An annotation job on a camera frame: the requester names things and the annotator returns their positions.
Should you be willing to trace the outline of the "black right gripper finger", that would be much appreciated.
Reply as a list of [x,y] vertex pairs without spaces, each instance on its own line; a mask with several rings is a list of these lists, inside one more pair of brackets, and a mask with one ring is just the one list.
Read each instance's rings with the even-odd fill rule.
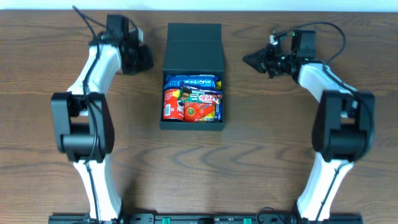
[[267,69],[262,62],[257,60],[246,59],[245,62],[259,73],[266,73]]
[[267,49],[262,48],[254,53],[245,55],[243,57],[244,62],[263,62],[267,55]]

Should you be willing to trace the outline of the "blue cookie pack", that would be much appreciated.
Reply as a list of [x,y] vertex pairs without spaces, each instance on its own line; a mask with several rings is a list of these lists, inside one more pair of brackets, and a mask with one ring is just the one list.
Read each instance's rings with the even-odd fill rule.
[[220,80],[217,75],[167,75],[165,77],[164,92],[171,88],[178,88],[181,90],[182,85],[201,86],[216,88],[216,82]]

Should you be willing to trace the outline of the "red KitKat bar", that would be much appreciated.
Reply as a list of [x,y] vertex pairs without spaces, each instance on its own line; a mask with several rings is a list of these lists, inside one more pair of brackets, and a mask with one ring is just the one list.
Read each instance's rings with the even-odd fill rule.
[[179,98],[179,100],[183,102],[211,104],[220,104],[221,99],[222,95],[212,95],[205,93],[182,93],[181,97]]

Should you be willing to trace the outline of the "red Pringles can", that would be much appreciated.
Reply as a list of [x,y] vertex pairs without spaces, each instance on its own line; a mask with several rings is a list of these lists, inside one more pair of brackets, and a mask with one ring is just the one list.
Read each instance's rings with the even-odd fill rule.
[[184,120],[184,102],[180,101],[181,91],[178,88],[171,88],[164,92],[164,120]]

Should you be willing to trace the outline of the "red snack bag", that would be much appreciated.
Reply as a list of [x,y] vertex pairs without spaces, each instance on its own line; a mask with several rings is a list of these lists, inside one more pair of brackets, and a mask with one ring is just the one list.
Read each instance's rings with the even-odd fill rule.
[[200,121],[207,113],[211,113],[215,108],[211,103],[184,103],[184,121],[189,123],[204,123]]

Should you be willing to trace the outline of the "purple chocolate bar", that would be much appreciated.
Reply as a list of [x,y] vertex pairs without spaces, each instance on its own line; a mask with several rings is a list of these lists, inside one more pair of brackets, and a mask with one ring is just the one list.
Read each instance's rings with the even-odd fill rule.
[[209,87],[191,86],[191,85],[182,85],[181,90],[184,93],[200,93],[200,94],[210,94],[210,95],[221,95],[223,93],[222,90],[217,90]]

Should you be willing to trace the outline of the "yellow snack bag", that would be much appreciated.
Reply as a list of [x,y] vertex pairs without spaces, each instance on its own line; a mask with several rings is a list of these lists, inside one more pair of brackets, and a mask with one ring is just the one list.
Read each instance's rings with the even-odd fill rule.
[[222,119],[222,97],[223,97],[223,91],[222,91],[222,81],[218,80],[216,82],[216,88],[213,90],[210,90],[210,93],[213,95],[219,95],[219,103],[215,103],[215,108],[211,113],[207,113],[204,117],[200,119],[202,122],[221,122]]

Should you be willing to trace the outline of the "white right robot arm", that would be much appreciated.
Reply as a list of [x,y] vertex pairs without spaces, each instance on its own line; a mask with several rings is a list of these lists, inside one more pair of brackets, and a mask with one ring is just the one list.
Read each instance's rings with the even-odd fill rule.
[[316,32],[303,26],[273,33],[261,50],[243,61],[269,78],[290,75],[317,101],[312,128],[315,160],[305,189],[288,214],[268,209],[259,223],[362,223],[361,215],[332,214],[330,207],[354,163],[374,139],[374,95],[358,91],[338,78],[329,62],[316,58]]

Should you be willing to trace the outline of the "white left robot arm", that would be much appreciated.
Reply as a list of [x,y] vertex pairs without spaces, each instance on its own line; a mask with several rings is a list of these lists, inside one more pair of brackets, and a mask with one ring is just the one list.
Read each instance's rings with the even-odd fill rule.
[[114,126],[106,95],[118,72],[136,74],[153,67],[143,32],[128,17],[109,14],[104,31],[93,34],[89,56],[67,91],[51,98],[55,142],[78,171],[90,203],[83,215],[51,215],[49,223],[119,223],[122,200],[110,164]]

